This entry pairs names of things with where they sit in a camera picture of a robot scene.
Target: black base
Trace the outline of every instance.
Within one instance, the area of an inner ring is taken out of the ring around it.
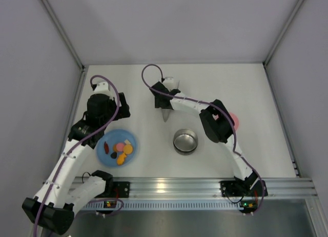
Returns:
[[[102,193],[98,195],[96,198],[123,198],[126,199],[129,197],[130,194],[130,182],[114,182],[113,190],[109,193]],[[116,208],[116,201],[110,202],[111,206],[107,207],[105,204],[105,208]],[[97,210],[97,212],[101,214],[110,214],[113,210]]]
[[[264,196],[268,196],[267,186],[264,183]],[[221,191],[223,197],[252,197],[257,192],[258,196],[262,195],[262,185],[260,181],[257,181],[252,189],[247,190],[244,188],[242,181],[222,181],[220,182]]]
[[[264,196],[268,196],[268,190],[267,186],[264,183]],[[254,212],[258,207],[258,198],[261,198],[262,196],[262,185],[260,181],[257,181],[255,185],[252,187],[252,189],[247,189],[247,186],[245,186],[244,181],[241,180],[235,180],[235,181],[222,181],[220,182],[221,185],[221,191],[222,196],[227,198],[232,197],[241,197],[241,200],[238,201],[241,207],[243,207],[240,212],[249,214]],[[255,198],[257,195],[257,200],[242,200],[244,197],[252,197]]]
[[[96,198],[123,198],[126,199],[130,194],[130,182],[113,182],[110,190],[99,194]]]
[[[30,221],[35,223],[35,218],[41,203],[37,199],[26,198],[22,208]],[[57,234],[64,234],[74,220],[73,204],[65,204],[63,209],[54,208],[53,204],[44,205],[38,225]]]

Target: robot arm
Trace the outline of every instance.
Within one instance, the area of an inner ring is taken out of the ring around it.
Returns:
[[[228,197],[253,196],[255,190],[258,194],[261,194],[262,186],[257,174],[244,162],[242,157],[232,152],[234,137],[228,120],[220,111],[210,105],[185,100],[187,96],[177,88],[174,88],[177,85],[172,77],[166,77],[152,86],[157,91],[179,97],[164,96],[150,89],[155,97],[155,108],[180,110],[199,117],[206,136],[215,143],[220,142],[225,144],[224,147],[227,149],[226,154],[229,154],[228,158],[231,162],[235,181],[229,181],[229,185],[227,182],[222,183],[222,188],[225,188],[225,192],[222,195]],[[228,116],[232,124],[234,124],[229,112],[220,100],[215,100],[211,104],[221,109]],[[238,143],[236,144],[235,151],[242,154]]]
[[[92,173],[84,184],[69,192],[82,163],[104,135],[104,130],[79,144],[67,155],[68,151],[83,138],[105,125],[117,108],[107,82],[96,84],[93,91],[94,94],[87,102],[87,111],[82,119],[72,126],[64,151],[52,173],[36,195],[33,198],[26,198],[22,205],[23,210],[34,223],[41,202],[46,198],[38,224],[58,234],[63,234],[68,230],[75,215],[84,205],[100,194],[110,194],[113,187],[113,176],[98,170]],[[130,116],[124,94],[120,93],[119,98],[121,106],[114,121]],[[52,179],[56,173],[59,174],[53,182]]]

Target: white tabletop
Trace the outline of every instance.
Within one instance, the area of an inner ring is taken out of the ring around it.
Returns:
[[[221,100],[229,112],[237,115],[240,126],[238,143],[245,157],[262,177],[295,177],[293,164],[281,129],[269,84],[261,64],[186,64],[160,65],[165,76],[180,80],[179,89],[186,95],[211,102]],[[78,175],[97,169],[119,177],[233,177],[222,144],[211,142],[200,119],[172,111],[166,123],[154,97],[141,80],[144,65],[90,66],[81,94],[75,122],[86,111],[92,94],[89,80],[100,74],[124,92],[131,117],[112,122],[107,131],[122,128],[138,140],[138,153],[126,166],[109,168],[100,163],[95,151],[83,163]],[[150,67],[145,78],[153,85],[160,78]],[[199,138],[196,151],[188,156],[176,153],[173,135],[190,128]]]

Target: blue plate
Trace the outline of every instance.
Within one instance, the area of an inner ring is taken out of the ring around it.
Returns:
[[[133,152],[129,155],[127,155],[127,158],[125,159],[124,163],[122,165],[117,164],[117,159],[119,155],[122,154],[122,152],[117,153],[117,158],[113,159],[111,158],[111,154],[114,152],[113,151],[113,146],[117,143],[124,143],[125,140],[128,140],[132,147],[133,147]],[[109,153],[105,153],[104,149],[104,144],[105,142],[108,144],[109,147]],[[103,163],[104,165],[108,167],[122,167],[129,163],[134,155],[136,154],[137,151],[137,141],[134,135],[126,130],[123,129],[114,129],[112,131],[109,131],[106,133],[99,141],[97,144],[97,157]]]

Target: pink disc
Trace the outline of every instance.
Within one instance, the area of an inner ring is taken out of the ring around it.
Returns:
[[[234,120],[235,129],[237,130],[239,128],[239,119],[238,119],[238,117],[234,113],[229,112],[229,114],[230,114],[232,120]]]
[[[125,144],[124,143],[118,143],[116,144],[117,151],[123,151]]]

